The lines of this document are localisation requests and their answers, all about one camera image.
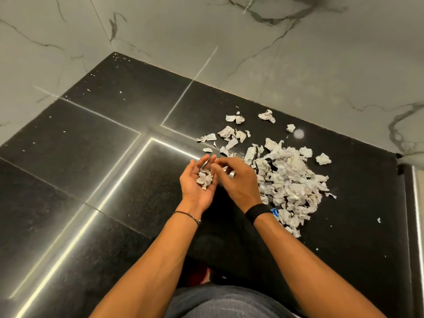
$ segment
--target gray fabric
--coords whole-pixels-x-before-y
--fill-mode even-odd
[[[178,289],[165,318],[294,318],[283,305],[256,291],[212,283]]]

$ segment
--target black tile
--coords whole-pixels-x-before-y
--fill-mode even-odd
[[[3,160],[0,215],[3,317],[88,317],[151,243]]]
[[[136,137],[58,100],[0,147],[0,156],[85,201]]]
[[[323,198],[311,220],[301,227],[301,241],[388,317],[407,316],[406,214],[395,155],[282,112],[274,111],[275,124],[263,121],[258,114],[265,110],[252,101],[194,82],[165,126],[193,138],[217,133],[227,125],[249,130],[252,137],[233,149],[243,155],[252,143],[264,144],[266,137],[277,142],[283,139],[284,145],[297,149],[306,146],[314,156],[326,153],[331,164],[319,166],[310,159],[308,166],[329,176],[328,187],[337,199]],[[225,121],[226,114],[237,111],[246,118],[244,123]],[[286,131],[287,124],[302,129],[304,138],[295,139]],[[218,147],[225,143],[217,140]]]
[[[140,142],[116,179],[110,182],[111,187],[115,186],[113,194],[107,192],[110,187],[105,188],[101,198],[91,199],[89,204],[138,232],[155,237],[181,201],[179,177],[196,154],[171,138]]]
[[[149,125],[162,122],[190,81],[113,53],[64,96],[124,125],[144,131]]]

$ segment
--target black wristband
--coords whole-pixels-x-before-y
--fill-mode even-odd
[[[255,206],[252,206],[247,212],[245,213],[246,218],[253,224],[258,216],[264,213],[272,213],[271,210],[269,210],[265,204],[257,204]]]

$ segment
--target person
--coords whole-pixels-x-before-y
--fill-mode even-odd
[[[106,317],[294,317],[283,305],[254,290],[206,283],[176,286],[184,258],[218,181],[253,222],[294,298],[310,318],[385,317],[370,301],[294,238],[262,204],[255,171],[240,158],[213,155],[205,169],[212,183],[203,190],[198,172],[209,155],[194,160],[180,177],[182,200],[156,240],[114,285],[91,318]],[[228,176],[234,170],[234,178]]]

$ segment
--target marble wall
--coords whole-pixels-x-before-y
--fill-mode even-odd
[[[112,51],[91,0],[0,0],[0,144]]]
[[[424,0],[92,1],[115,51],[424,159]]]

